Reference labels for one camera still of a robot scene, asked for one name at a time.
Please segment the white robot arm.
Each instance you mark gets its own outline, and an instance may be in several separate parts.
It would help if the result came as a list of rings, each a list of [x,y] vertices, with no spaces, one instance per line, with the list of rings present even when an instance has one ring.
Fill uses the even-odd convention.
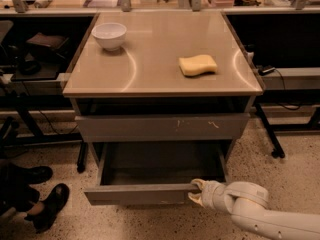
[[[268,191],[251,182],[193,179],[200,190],[188,193],[194,203],[225,212],[240,229],[271,240],[320,240],[320,216],[268,209]]]

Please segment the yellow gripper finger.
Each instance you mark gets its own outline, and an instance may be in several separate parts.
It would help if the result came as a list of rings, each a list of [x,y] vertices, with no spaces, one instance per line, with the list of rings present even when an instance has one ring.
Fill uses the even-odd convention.
[[[199,190],[202,190],[206,184],[206,181],[203,179],[193,179],[191,183],[197,186]]]
[[[194,202],[194,203],[196,203],[196,204],[198,204],[198,205],[200,205],[200,206],[203,205],[202,195],[201,195],[200,193],[191,193],[191,192],[189,192],[189,193],[188,193],[188,198],[189,198],[192,202]]]

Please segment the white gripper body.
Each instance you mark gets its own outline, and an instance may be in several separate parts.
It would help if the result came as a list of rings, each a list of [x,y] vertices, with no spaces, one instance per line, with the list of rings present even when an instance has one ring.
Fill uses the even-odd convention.
[[[230,214],[234,205],[233,198],[227,193],[227,186],[217,181],[203,183],[201,200],[204,208]]]

